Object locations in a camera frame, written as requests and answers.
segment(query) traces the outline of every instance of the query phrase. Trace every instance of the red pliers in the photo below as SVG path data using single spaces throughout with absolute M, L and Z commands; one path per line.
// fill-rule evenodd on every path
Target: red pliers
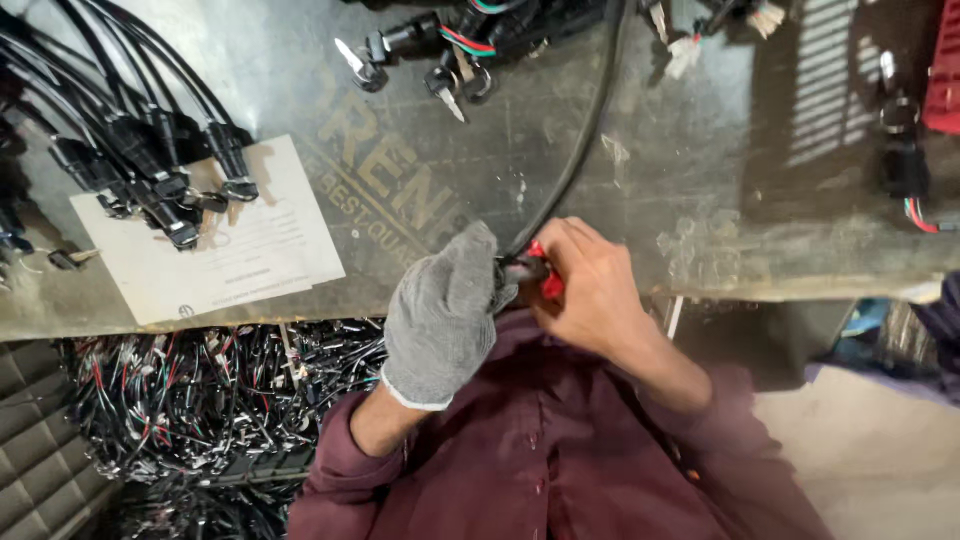
M 557 273 L 546 259 L 546 253 L 543 246 L 537 240 L 534 240 L 527 252 L 504 268 L 504 275 L 507 284 L 519 284 L 521 282 L 537 281 L 540 282 L 540 294 L 546 300 L 553 300 L 564 293 L 564 280 Z

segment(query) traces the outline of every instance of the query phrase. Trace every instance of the shirt sleeve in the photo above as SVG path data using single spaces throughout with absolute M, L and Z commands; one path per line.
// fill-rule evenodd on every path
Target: shirt sleeve
M 385 486 L 402 471 L 403 450 L 370 457 L 357 447 L 350 416 L 366 397 L 349 394 L 324 416 L 317 457 L 290 505 L 290 540 L 358 540 L 370 534 Z
M 793 467 L 780 458 L 780 443 L 754 416 L 750 373 L 724 366 L 709 374 L 713 399 L 699 414 L 675 413 L 642 390 L 638 396 L 654 424 L 679 443 L 719 521 L 737 539 L 832 539 L 793 480 Z

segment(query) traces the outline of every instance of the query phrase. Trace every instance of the green wire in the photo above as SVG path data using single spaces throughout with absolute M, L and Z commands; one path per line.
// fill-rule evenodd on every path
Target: green wire
M 509 9 L 506 6 L 488 6 L 487 4 L 484 4 L 483 2 L 481 2 L 480 0 L 471 0 L 471 1 L 474 4 L 476 4 L 477 7 L 479 7 L 481 10 L 486 10 L 490 12 L 489 14 L 491 15 L 496 15 L 500 12 L 505 12 Z
M 460 47 L 464 51 L 472 54 L 475 57 L 495 57 L 496 51 L 478 51 L 469 45 L 461 43 L 456 37 L 451 36 L 446 30 L 440 30 L 440 33 L 446 37 L 446 40 L 453 43 L 454 45 Z

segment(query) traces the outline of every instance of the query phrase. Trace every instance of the metal table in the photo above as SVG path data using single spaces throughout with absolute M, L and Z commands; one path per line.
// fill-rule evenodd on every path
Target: metal table
M 602 60 L 597 30 L 500 68 L 498 91 L 483 106 L 466 105 L 462 125 L 423 88 L 431 61 L 406 62 L 385 90 L 364 94 L 333 45 L 335 37 L 358 44 L 424 8 L 122 4 L 182 53 L 257 139 L 293 136 L 348 276 L 139 328 L 100 260 L 75 273 L 15 265 L 14 292 L 0 296 L 0 340 L 382 314 L 404 270 L 469 220 L 484 219 L 503 243 L 522 228 L 568 159 Z M 607 119 L 563 213 L 625 242 L 643 291 L 923 296 L 960 267 L 960 250 L 953 235 L 913 228 L 879 190 L 870 80 L 883 49 L 911 68 L 912 81 L 924 80 L 936 4 L 908 10 L 880 0 L 858 10 L 846 0 L 799 0 L 769 41 L 746 27 L 704 40 L 699 63 L 679 81 L 663 79 L 666 52 L 633 16 Z M 49 3 L 2 5 L 83 50 Z M 678 29 L 704 12 L 692 0 L 667 10 Z M 29 122 L 20 132 L 33 147 L 21 158 L 37 205 L 25 212 L 28 238 L 40 247 L 93 247 L 68 202 L 78 188 Z M 939 203 L 929 213 L 957 207 L 957 145 L 929 140 Z

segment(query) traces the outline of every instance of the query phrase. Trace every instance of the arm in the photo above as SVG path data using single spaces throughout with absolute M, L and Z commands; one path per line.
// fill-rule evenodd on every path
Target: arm
M 385 488 L 402 472 L 402 443 L 429 411 L 446 408 L 493 346 L 492 313 L 505 298 L 495 288 L 495 253 L 496 238 L 474 224 L 407 271 L 390 302 L 380 384 L 325 415 L 310 476 L 290 507 L 291 540 L 370 536 Z
M 630 254 L 577 218 L 551 221 L 538 240 L 564 279 L 559 302 L 522 292 L 538 323 L 608 358 L 637 379 L 652 420 L 672 435 L 735 538 L 831 538 L 794 483 L 780 445 L 753 415 L 742 369 L 708 373 L 680 353 L 643 311 Z
M 361 409 L 367 411 L 360 414 L 361 419 L 380 409 L 386 410 L 388 417 L 397 418 L 386 401 L 389 399 L 378 386 L 369 396 L 346 396 L 324 416 L 310 476 L 290 506 L 287 534 L 291 540 L 357 540 L 369 535 L 382 502 L 381 486 L 399 477 L 403 468 L 399 444 L 409 427 L 402 420 L 362 420 L 357 437 L 351 424 Z M 367 455 L 357 441 L 364 441 L 365 447 L 369 445 L 372 454 L 378 456 Z

